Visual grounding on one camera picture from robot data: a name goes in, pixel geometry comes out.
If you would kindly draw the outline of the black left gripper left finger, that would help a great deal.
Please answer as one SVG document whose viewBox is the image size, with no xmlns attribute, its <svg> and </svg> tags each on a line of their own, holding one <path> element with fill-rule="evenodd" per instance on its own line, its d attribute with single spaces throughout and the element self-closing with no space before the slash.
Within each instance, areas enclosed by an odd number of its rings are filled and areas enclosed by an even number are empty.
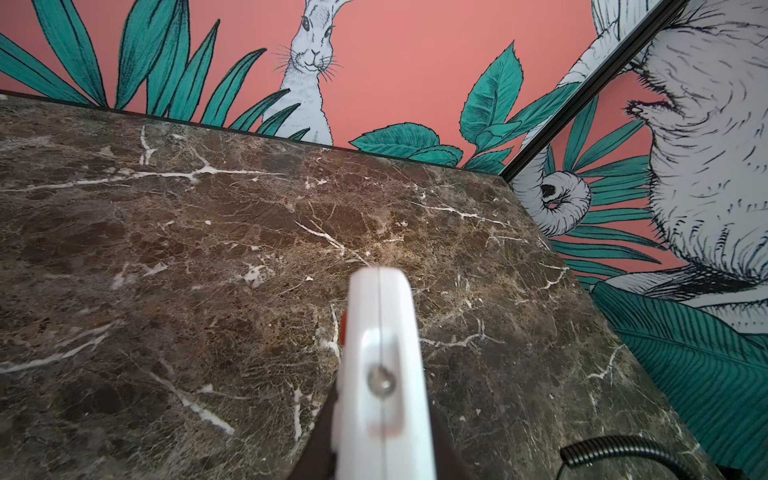
<svg viewBox="0 0 768 480">
<path fill-rule="evenodd" d="M 302 454 L 287 477 L 288 480 L 328 480 L 335 477 L 336 454 L 332 449 L 333 415 L 337 401 L 336 384 L 332 383 L 315 428 Z"/>
</svg>

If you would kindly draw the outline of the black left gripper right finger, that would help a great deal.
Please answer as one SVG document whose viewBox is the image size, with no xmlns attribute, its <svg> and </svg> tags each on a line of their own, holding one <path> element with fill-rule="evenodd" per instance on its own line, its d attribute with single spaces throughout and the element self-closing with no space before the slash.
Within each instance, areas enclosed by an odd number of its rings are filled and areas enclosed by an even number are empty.
<svg viewBox="0 0 768 480">
<path fill-rule="evenodd" d="M 440 412 L 429 405 L 436 478 L 438 480 L 470 480 L 471 475 L 454 450 L 451 436 L 441 420 Z"/>
</svg>

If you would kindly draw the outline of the white remote control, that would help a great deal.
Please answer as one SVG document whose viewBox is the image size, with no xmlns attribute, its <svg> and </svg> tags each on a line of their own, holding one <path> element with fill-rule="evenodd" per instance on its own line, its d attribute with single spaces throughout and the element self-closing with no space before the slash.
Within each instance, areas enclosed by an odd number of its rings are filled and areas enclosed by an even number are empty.
<svg viewBox="0 0 768 480">
<path fill-rule="evenodd" d="M 402 271 L 352 274 L 336 393 L 335 478 L 436 478 L 417 320 Z"/>
</svg>

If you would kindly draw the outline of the black right corner frame post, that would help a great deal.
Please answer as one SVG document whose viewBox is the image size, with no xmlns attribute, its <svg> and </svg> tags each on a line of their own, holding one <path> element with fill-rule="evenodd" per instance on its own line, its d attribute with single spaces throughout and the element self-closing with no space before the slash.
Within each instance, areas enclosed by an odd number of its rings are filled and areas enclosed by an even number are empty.
<svg viewBox="0 0 768 480">
<path fill-rule="evenodd" d="M 667 24 L 682 13 L 687 4 L 688 1 L 680 0 L 659 1 L 644 14 L 640 21 L 619 39 L 618 45 L 610 50 L 607 58 L 586 77 L 563 106 L 542 124 L 531 140 L 524 140 L 520 153 L 504 167 L 500 176 L 507 183 L 511 183 Z"/>
</svg>

